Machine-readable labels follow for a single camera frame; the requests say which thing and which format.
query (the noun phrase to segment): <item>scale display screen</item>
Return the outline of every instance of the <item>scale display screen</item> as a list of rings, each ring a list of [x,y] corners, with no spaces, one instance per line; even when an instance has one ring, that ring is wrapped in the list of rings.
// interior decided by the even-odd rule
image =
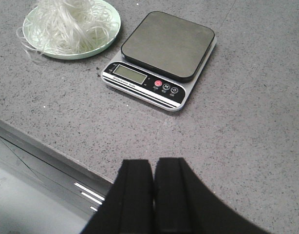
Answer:
[[[129,80],[132,80],[138,84],[142,84],[143,81],[146,79],[146,75],[141,74],[137,71],[131,70],[125,66],[118,65],[116,69],[114,70],[114,73],[117,75],[120,75],[124,78],[127,78]]]

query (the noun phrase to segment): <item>gray countertop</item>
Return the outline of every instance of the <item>gray countertop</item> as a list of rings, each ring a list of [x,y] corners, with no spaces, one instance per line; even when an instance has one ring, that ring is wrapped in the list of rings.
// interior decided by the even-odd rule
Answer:
[[[232,209],[299,234],[299,0],[109,0],[117,40],[91,58],[27,59],[15,30],[33,1],[0,1],[0,119],[114,180],[125,158],[184,157]],[[99,73],[151,11],[218,42],[183,110],[107,87]]]

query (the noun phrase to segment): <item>light green plate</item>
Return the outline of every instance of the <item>light green plate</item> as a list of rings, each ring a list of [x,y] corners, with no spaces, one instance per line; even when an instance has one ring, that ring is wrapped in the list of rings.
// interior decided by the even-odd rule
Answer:
[[[103,44],[102,46],[100,46],[100,47],[98,47],[94,50],[85,52],[85,53],[80,53],[80,54],[56,54],[54,52],[52,53],[52,52],[47,51],[47,52],[43,53],[44,55],[47,55],[49,57],[56,58],[56,59],[69,59],[69,60],[84,59],[84,58],[88,58],[88,57],[91,57],[93,55],[96,55],[98,53],[101,53],[102,51],[107,49],[112,44],[112,42],[115,40],[115,38],[116,38],[116,36],[119,32],[120,25],[121,25],[121,20],[120,20],[119,13],[117,12],[117,10],[112,5],[110,5],[109,3],[105,2],[105,1],[95,0],[95,2],[98,2],[98,3],[106,6],[111,11],[112,25],[111,25],[111,31],[109,33],[109,38],[110,38],[109,41],[106,42],[105,44]],[[28,32],[29,32],[29,29],[30,29],[30,27],[27,26],[27,25],[29,23],[29,20],[31,20],[33,18],[33,16],[35,15],[36,9],[37,9],[37,7],[34,8],[27,15],[27,17],[25,18],[24,23],[23,23],[23,34],[24,34],[25,39],[27,40],[27,42],[31,46],[35,47],[36,49],[39,49],[39,48],[37,48],[36,41],[34,41],[33,39],[31,39],[30,37],[27,36]]]

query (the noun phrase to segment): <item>red power button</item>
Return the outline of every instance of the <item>red power button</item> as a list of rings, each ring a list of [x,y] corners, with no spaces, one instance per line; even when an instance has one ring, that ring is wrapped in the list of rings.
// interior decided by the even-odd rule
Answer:
[[[155,81],[155,86],[159,87],[162,85],[163,85],[162,81],[160,81],[160,80]]]

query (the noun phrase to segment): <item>digital kitchen scale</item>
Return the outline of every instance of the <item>digital kitchen scale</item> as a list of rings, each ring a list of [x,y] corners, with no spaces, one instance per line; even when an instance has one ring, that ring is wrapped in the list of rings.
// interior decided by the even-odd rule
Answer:
[[[114,88],[165,110],[178,111],[215,44],[211,29],[163,12],[151,12],[101,77]]]

